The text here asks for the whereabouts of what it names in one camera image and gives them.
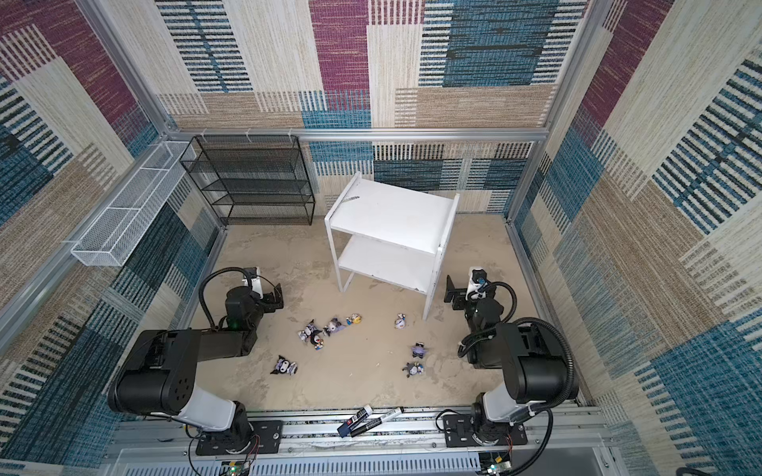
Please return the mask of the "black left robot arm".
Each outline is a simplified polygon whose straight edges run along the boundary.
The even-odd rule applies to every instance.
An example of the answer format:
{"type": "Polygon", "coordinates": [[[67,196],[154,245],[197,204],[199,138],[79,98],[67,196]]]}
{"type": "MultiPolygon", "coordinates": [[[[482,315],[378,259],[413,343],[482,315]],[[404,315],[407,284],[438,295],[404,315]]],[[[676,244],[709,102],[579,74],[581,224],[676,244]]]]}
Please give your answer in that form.
{"type": "Polygon", "coordinates": [[[196,384],[198,363],[244,357],[258,340],[264,315],[285,305],[282,286],[257,268],[227,267],[207,275],[198,285],[198,304],[208,327],[141,332],[113,378],[107,403],[113,412],[174,420],[198,431],[203,454],[240,454],[256,442],[244,404],[226,400],[196,384]],[[230,289],[224,300],[225,316],[212,317],[206,286],[229,273],[242,275],[243,284],[230,289]]]}

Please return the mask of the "striped purple Kuromi figure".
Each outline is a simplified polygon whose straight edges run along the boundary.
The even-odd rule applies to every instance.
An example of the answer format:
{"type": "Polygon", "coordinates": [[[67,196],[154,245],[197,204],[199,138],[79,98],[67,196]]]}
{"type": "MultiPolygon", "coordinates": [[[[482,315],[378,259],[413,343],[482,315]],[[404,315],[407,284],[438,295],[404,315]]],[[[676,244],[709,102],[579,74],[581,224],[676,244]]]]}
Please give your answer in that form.
{"type": "Polygon", "coordinates": [[[301,341],[305,343],[315,344],[316,338],[319,338],[321,329],[315,325],[315,321],[312,319],[303,330],[299,332],[301,341]]]}

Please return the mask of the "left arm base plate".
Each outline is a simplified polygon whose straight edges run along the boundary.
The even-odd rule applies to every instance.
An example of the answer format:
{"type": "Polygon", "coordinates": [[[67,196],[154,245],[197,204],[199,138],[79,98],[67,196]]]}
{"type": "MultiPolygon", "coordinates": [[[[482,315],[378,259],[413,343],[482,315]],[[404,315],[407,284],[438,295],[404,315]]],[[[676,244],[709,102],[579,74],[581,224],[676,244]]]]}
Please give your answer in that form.
{"type": "Polygon", "coordinates": [[[254,420],[224,432],[204,432],[195,456],[233,456],[275,454],[281,444],[283,420],[254,420]]]}

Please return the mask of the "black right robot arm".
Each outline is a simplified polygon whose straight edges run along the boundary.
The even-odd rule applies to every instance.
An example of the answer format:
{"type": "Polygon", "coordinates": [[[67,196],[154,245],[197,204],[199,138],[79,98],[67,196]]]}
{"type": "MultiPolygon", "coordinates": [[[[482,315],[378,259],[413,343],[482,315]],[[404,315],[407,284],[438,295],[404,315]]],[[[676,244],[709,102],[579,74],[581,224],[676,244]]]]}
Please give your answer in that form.
{"type": "Polygon", "coordinates": [[[579,394],[571,345],[561,331],[538,317],[515,316],[516,291],[474,268],[468,284],[446,279],[444,302],[462,311],[470,333],[458,343],[458,357],[477,370],[499,370],[502,382],[477,396],[471,407],[472,439],[480,445],[521,444],[530,418],[579,394]]]}

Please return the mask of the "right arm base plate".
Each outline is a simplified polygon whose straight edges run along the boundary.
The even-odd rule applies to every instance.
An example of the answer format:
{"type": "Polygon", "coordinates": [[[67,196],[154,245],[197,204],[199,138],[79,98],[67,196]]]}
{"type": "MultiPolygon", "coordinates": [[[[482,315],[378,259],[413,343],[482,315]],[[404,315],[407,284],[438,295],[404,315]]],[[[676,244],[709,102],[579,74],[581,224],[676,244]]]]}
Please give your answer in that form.
{"type": "Polygon", "coordinates": [[[440,418],[448,447],[520,446],[528,443],[523,426],[478,420],[476,416],[447,414],[440,418]]]}

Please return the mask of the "purple hood Kuromi figure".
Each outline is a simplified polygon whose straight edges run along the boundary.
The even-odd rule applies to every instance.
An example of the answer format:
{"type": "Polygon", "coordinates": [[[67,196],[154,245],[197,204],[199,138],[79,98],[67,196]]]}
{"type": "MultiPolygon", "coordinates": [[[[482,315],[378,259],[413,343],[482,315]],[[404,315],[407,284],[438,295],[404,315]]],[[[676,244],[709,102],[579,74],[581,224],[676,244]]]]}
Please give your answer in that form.
{"type": "Polygon", "coordinates": [[[411,347],[412,357],[414,359],[423,359],[427,354],[427,349],[422,342],[417,342],[411,347]]]}

